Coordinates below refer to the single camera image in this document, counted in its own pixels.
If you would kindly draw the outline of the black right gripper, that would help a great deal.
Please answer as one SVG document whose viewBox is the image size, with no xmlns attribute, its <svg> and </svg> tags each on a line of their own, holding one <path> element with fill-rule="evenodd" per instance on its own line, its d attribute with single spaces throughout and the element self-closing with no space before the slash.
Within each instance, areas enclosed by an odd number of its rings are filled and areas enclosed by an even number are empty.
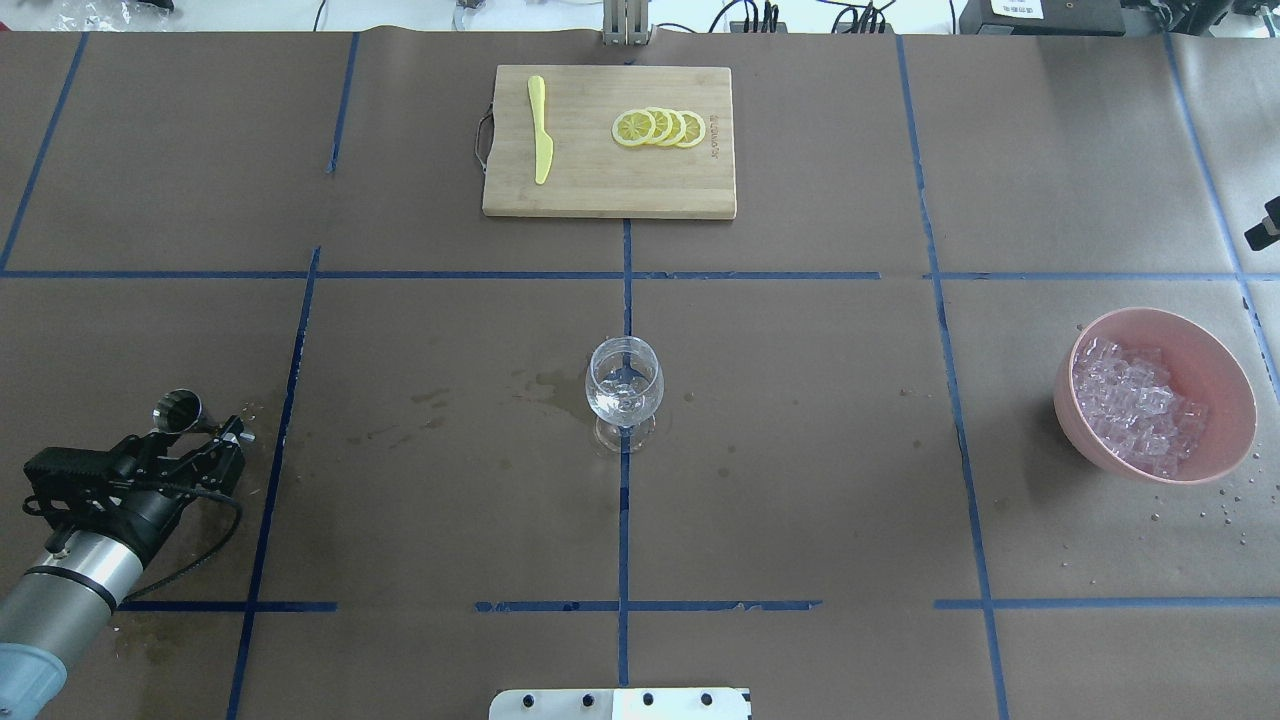
<svg viewBox="0 0 1280 720">
<path fill-rule="evenodd" d="M 1263 251 L 1279 242 L 1280 197 L 1270 199 L 1265 206 L 1265 217 L 1244 233 L 1251 251 Z"/>
</svg>

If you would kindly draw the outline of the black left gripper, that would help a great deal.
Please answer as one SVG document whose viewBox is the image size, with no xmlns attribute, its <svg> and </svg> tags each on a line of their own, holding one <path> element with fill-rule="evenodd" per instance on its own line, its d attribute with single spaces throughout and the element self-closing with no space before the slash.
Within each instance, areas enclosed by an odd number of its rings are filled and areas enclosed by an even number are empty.
<svg viewBox="0 0 1280 720">
<path fill-rule="evenodd" d="M 127 511 L 160 527 L 197 500 L 192 489 L 232 497 L 246 465 L 239 446 L 255 443 L 256 434 L 242 416 L 200 419 L 195 432 L 233 445 L 210 439 L 175 456 L 170 448 L 179 437 L 152 432 L 127 436 L 108 450 L 46 447 L 23 466 L 31 488 L 23 512 L 59 527 Z"/>
</svg>

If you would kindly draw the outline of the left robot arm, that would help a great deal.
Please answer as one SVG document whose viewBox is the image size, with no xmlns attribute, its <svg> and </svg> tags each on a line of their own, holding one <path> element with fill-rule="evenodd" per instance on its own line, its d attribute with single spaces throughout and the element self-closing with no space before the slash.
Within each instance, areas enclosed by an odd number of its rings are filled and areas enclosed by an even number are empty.
<svg viewBox="0 0 1280 720">
<path fill-rule="evenodd" d="M 24 465 L 32 492 L 26 514 L 44 519 L 44 555 L 4 597 L 1 711 L 33 719 L 61 691 L 69 671 L 122 605 L 146 593 L 140 578 L 193 502 L 244 510 L 234 498 L 244 470 L 242 416 L 219 425 L 192 421 L 207 439 L 178 457 L 182 429 L 159 424 L 108 450 L 47 447 Z"/>
</svg>

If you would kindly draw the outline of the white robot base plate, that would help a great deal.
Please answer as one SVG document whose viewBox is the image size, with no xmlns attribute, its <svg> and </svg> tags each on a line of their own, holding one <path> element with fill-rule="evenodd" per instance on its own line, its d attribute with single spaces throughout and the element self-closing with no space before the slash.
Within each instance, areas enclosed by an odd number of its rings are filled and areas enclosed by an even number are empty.
<svg viewBox="0 0 1280 720">
<path fill-rule="evenodd" d="M 489 719 L 751 719 L 748 689 L 732 687 L 502 691 Z"/>
</svg>

